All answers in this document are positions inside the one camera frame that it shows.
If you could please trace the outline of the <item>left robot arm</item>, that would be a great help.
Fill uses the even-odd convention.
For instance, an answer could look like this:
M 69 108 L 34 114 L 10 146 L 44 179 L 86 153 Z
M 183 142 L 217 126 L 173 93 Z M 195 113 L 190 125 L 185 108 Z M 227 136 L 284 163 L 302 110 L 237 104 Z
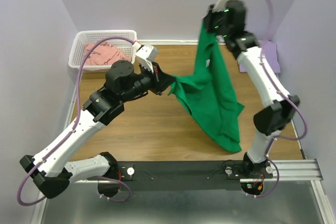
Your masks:
M 45 198 L 53 199 L 71 183 L 90 177 L 121 183 L 118 162 L 108 152 L 79 162 L 69 159 L 87 140 L 119 116 L 126 102 L 142 98 L 149 91 L 161 95 L 175 81 L 156 62 L 152 70 L 144 67 L 140 70 L 140 74 L 136 74 L 132 63 L 115 62 L 105 75 L 103 87 L 89 97 L 74 121 L 43 151 L 21 158 L 21 166 Z

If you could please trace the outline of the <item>green t-shirt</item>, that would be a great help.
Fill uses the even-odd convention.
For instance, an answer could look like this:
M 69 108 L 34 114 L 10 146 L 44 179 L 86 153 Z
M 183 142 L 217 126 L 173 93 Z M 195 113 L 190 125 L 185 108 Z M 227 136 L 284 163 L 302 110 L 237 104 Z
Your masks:
M 201 26 L 190 75 L 175 78 L 170 94 L 200 128 L 228 152 L 240 152 L 238 117 L 244 106 L 238 102 L 215 34 Z

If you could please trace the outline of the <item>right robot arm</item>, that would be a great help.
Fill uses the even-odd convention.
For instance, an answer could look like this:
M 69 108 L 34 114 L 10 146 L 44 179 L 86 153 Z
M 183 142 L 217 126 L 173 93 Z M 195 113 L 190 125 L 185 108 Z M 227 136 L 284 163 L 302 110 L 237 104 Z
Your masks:
M 245 67 L 264 107 L 253 117 L 255 139 L 236 166 L 245 177 L 255 178 L 269 170 L 267 155 L 271 143 L 291 121 L 300 99 L 282 86 L 262 55 L 261 43 L 245 29 L 246 14 L 242 1 L 228 0 L 222 6 L 210 5 L 203 21 L 206 31 L 223 37 L 227 49 Z

